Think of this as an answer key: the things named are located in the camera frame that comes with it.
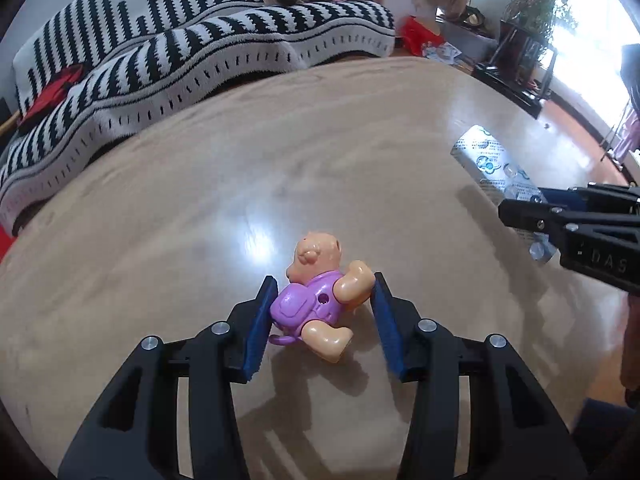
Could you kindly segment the person's right hand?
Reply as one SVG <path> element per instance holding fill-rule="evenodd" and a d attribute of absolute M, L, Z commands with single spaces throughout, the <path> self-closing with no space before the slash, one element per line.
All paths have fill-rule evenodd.
<path fill-rule="evenodd" d="M 628 296 L 628 320 L 624 333 L 620 382 L 631 391 L 640 384 L 640 300 Z"/>

